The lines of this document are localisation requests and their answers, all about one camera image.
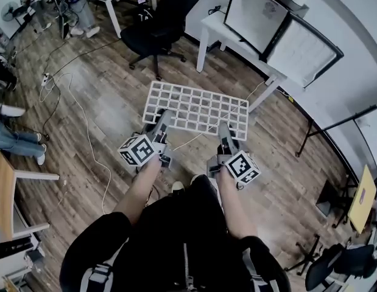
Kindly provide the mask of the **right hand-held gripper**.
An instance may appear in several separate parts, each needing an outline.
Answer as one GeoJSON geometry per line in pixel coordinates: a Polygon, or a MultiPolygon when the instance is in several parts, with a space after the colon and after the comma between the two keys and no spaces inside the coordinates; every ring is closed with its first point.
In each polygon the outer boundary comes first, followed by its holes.
{"type": "Polygon", "coordinates": [[[239,186],[251,183],[261,174],[256,162],[247,151],[240,148],[238,141],[233,140],[234,131],[226,122],[219,124],[220,145],[217,154],[207,161],[207,176],[215,178],[222,166],[226,166],[230,175],[239,186]]]}

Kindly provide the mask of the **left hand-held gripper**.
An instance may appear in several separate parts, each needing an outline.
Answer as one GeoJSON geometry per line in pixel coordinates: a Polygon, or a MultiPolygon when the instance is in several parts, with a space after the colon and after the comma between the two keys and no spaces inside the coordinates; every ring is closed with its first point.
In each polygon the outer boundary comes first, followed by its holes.
{"type": "Polygon", "coordinates": [[[160,109],[157,114],[160,115],[157,124],[145,124],[140,134],[134,134],[118,148],[128,165],[142,167],[156,156],[163,167],[170,166],[172,152],[166,143],[166,132],[174,114],[170,109],[160,109]]]}

